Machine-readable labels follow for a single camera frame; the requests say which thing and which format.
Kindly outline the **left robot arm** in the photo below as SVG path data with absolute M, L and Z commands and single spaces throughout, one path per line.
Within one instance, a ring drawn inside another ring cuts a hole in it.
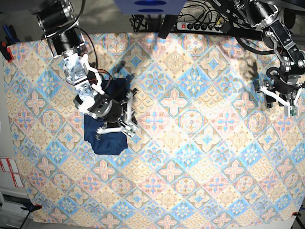
M 266 79 L 258 81 L 255 90 L 264 94 L 265 106 L 272 108 L 274 103 L 295 110 L 298 99 L 304 88 L 304 83 L 298 80 L 305 73 L 305 54 L 299 50 L 293 41 L 286 25 L 278 17 L 279 9 L 304 11 L 303 0 L 225 0 L 223 4 L 228 8 L 230 27 L 234 31 L 239 19 L 244 19 L 244 26 L 250 31 L 261 29 L 263 43 L 270 48 L 259 51 L 246 45 L 239 37 L 238 43 L 252 53 L 258 55 L 275 54 L 280 62 L 279 67 L 270 67 L 266 71 Z

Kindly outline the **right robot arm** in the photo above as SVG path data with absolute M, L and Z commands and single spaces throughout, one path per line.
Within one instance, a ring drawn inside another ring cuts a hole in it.
M 132 108 L 133 98 L 138 90 L 127 90 L 125 86 L 108 93 L 110 84 L 103 85 L 104 78 L 89 64 L 87 54 L 80 55 L 84 36 L 79 27 L 79 16 L 74 16 L 68 0 L 53 0 L 35 13 L 43 36 L 54 58 L 63 57 L 63 71 L 66 81 L 74 86 L 77 96 L 76 108 L 84 115 L 101 121 L 96 136 L 122 132 L 132 138 L 138 131 L 138 123 Z

